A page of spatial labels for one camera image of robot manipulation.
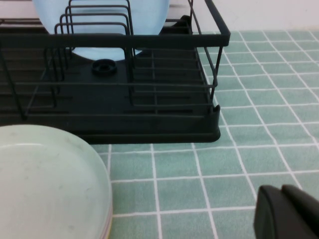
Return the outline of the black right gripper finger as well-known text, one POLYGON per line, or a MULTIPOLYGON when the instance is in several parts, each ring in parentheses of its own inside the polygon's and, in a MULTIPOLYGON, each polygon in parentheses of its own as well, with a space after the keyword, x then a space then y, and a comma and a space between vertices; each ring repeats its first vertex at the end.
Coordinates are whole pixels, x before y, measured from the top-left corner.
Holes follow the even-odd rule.
POLYGON ((262 185, 254 216, 257 239, 317 239, 319 201, 293 185, 262 185))

